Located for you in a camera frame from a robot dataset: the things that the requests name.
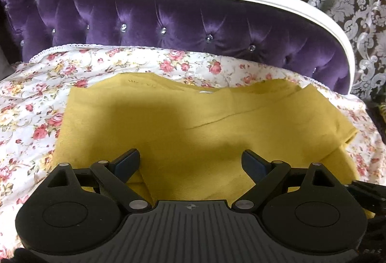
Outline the mustard yellow knit sweater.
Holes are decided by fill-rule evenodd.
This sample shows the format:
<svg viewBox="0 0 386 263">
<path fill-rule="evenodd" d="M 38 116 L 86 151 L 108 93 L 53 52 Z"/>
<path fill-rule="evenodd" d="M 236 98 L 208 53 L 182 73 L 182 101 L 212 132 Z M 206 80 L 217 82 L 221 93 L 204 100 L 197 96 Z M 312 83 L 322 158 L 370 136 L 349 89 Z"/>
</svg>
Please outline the mustard yellow knit sweater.
<svg viewBox="0 0 386 263">
<path fill-rule="evenodd" d="M 250 149 L 295 168 L 325 165 L 344 184 L 360 174 L 346 151 L 351 121 L 314 86 L 267 80 L 200 88 L 154 74 L 119 74 L 68 96 L 52 164 L 86 168 L 140 152 L 130 186 L 159 200 L 236 201 L 252 186 Z"/>
</svg>

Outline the grey satin pillow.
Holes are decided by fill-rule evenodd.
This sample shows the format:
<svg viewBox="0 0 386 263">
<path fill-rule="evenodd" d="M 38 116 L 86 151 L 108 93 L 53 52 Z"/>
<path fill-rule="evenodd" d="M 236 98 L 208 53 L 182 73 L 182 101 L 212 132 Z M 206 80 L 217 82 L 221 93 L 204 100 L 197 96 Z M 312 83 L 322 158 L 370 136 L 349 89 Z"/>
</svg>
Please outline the grey satin pillow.
<svg viewBox="0 0 386 263">
<path fill-rule="evenodd" d="M 0 80 L 14 74 L 15 68 L 8 62 L 3 50 L 0 48 Z"/>
</svg>

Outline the purple tufted headboard white frame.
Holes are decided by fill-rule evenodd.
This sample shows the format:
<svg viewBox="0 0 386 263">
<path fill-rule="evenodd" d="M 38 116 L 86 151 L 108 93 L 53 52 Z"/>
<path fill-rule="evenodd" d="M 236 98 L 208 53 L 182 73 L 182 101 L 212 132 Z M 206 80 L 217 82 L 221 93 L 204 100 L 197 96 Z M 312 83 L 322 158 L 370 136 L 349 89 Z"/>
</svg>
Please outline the purple tufted headboard white frame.
<svg viewBox="0 0 386 263">
<path fill-rule="evenodd" d="M 313 78 L 347 94 L 355 58 L 343 30 L 301 0 L 1 0 L 10 61 L 64 44 L 208 52 Z"/>
</svg>

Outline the floral bedspread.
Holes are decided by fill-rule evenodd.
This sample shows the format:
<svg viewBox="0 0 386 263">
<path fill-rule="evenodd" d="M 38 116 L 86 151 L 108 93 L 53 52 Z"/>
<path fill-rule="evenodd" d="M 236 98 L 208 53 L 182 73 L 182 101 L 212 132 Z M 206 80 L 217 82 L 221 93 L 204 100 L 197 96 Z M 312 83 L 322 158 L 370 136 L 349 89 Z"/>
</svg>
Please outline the floral bedspread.
<svg viewBox="0 0 386 263">
<path fill-rule="evenodd" d="M 124 72 L 152 72 L 200 87 L 237 87 L 285 79 L 302 87 L 311 78 L 208 53 L 66 45 L 42 51 L 1 82 L 1 257 L 21 247 L 14 220 L 22 204 L 50 171 L 67 96 Z"/>
</svg>

